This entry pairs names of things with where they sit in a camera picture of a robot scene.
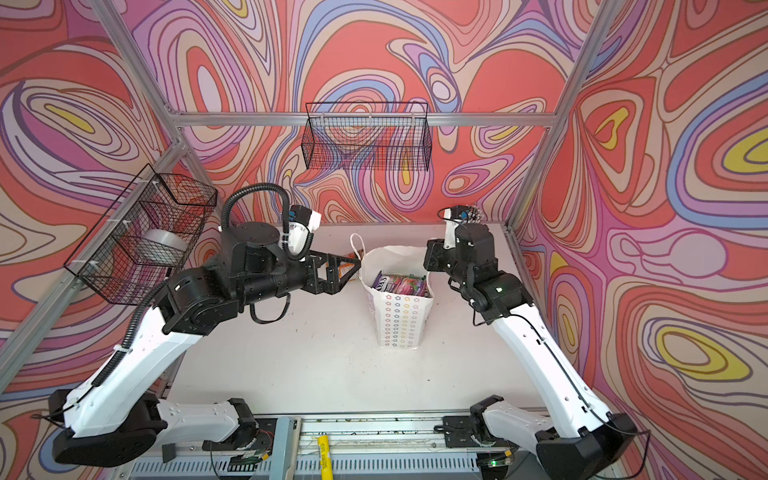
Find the purple Fox's candy bag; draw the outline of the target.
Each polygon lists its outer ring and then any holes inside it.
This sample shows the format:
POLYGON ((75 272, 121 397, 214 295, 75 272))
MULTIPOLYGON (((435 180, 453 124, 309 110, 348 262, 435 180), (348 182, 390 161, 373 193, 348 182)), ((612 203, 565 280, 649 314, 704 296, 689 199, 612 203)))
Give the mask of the purple Fox's candy bag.
POLYGON ((415 275, 394 275, 379 272, 376 276, 372 289, 384 292, 394 293, 404 296, 415 296, 429 298, 431 296, 425 276, 415 275))

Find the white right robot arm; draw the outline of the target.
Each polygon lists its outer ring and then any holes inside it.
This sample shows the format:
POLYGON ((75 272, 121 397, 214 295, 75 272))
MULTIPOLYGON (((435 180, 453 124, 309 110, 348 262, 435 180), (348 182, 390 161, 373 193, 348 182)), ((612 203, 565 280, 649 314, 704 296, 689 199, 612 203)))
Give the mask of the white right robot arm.
POLYGON ((487 226, 449 219, 442 239, 427 244, 424 266, 449 287, 521 362, 548 414, 535 415, 492 395, 470 409, 476 443, 507 441, 535 455, 551 479, 591 479, 617 462, 640 432, 592 391, 547 329, 521 280, 498 267, 487 226))

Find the orange snack bag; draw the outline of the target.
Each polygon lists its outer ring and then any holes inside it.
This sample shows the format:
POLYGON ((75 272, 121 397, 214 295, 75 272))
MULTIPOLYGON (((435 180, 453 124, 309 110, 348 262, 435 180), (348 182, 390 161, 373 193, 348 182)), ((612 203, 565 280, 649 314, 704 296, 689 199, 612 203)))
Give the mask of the orange snack bag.
POLYGON ((339 261, 337 265, 337 271, 339 276, 339 282, 344 283, 351 281, 357 275, 360 269, 360 263, 356 259, 347 259, 339 261))

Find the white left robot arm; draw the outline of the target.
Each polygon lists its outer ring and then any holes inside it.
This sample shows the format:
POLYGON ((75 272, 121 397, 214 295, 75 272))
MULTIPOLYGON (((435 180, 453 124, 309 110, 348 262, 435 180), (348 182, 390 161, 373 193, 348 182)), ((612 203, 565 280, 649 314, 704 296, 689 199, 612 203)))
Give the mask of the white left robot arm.
POLYGON ((289 301, 296 290, 340 292, 359 270, 359 259, 314 251, 312 238, 300 228, 279 231, 262 222, 223 225, 217 256, 153 287, 107 362, 77 388, 50 396, 50 418, 61 426, 53 440, 55 462, 109 468, 155 445, 249 446, 260 427, 244 399, 173 404, 149 388, 219 324, 243 312, 262 324, 256 303, 289 301))

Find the white printed paper bag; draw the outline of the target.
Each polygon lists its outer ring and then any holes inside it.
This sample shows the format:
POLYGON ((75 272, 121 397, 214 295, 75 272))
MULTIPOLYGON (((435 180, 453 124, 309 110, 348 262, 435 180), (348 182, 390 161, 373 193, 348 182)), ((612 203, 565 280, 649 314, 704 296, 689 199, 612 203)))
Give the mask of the white printed paper bag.
POLYGON ((363 237, 357 233, 350 235, 350 245, 354 255, 361 260, 357 276, 375 324, 378 345, 384 349, 417 349, 434 303, 429 272, 423 267, 426 249, 391 245, 368 250, 363 237), (372 286, 379 272, 425 276, 431 296, 424 298, 376 291, 372 286))

